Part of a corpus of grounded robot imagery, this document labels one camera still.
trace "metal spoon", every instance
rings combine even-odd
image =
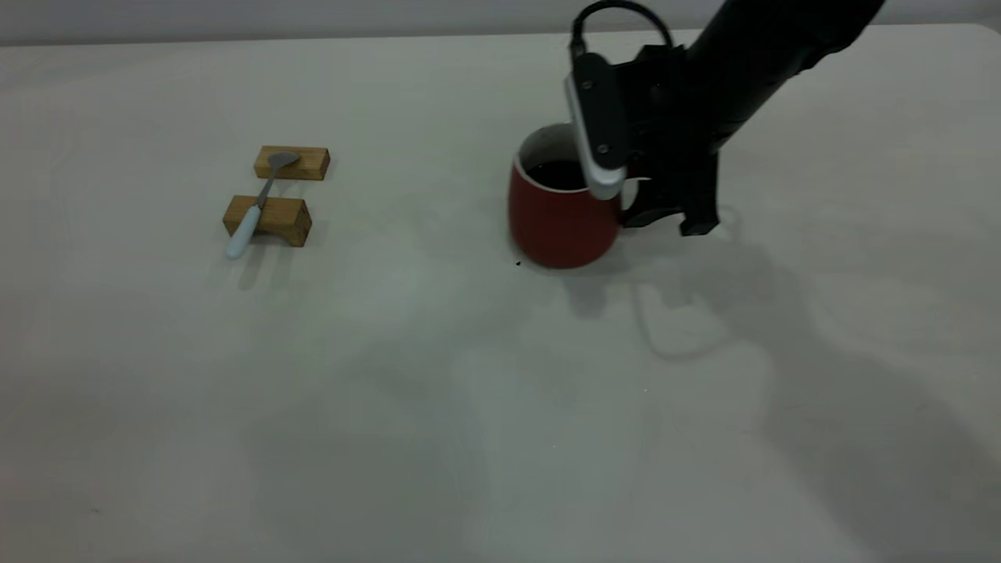
[[[274,183],[274,176],[277,175],[278,168],[287,166],[298,159],[299,155],[294,152],[275,152],[267,157],[267,163],[271,165],[271,176],[267,178],[267,183],[264,184],[264,189],[260,190],[257,201],[247,209],[247,214],[243,215],[240,226],[236,228],[233,237],[229,239],[229,245],[226,246],[227,258],[235,260],[246,251],[247,244],[250,242],[250,236],[257,229],[257,221],[260,220],[260,210],[264,208],[264,202],[267,201],[267,192],[271,190],[271,184]]]

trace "dark liquid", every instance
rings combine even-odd
[[[540,164],[529,170],[529,177],[550,189],[574,191],[588,187],[584,171],[577,160],[556,160]]]

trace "white table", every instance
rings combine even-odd
[[[726,227],[557,272],[505,200],[567,40],[0,49],[0,560],[1001,558],[1001,37],[870,29]],[[229,262],[262,144],[337,162]]]

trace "white spoon handle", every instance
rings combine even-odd
[[[233,237],[229,239],[229,245],[226,246],[227,258],[235,260],[243,255],[243,252],[247,249],[247,244],[250,242],[250,236],[257,229],[258,220],[260,220],[260,207],[251,205],[247,209],[247,214],[243,215],[243,221],[236,228]]]

